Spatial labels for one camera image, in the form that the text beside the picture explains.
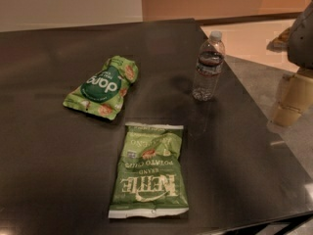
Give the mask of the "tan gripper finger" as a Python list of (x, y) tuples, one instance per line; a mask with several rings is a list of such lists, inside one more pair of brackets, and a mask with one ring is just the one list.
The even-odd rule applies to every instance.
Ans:
[(273, 122), (279, 126), (293, 125), (313, 105), (313, 70), (300, 68), (285, 76), (282, 94), (274, 109)]
[(291, 29), (288, 27), (273, 40), (275, 48), (286, 48), (288, 46)]

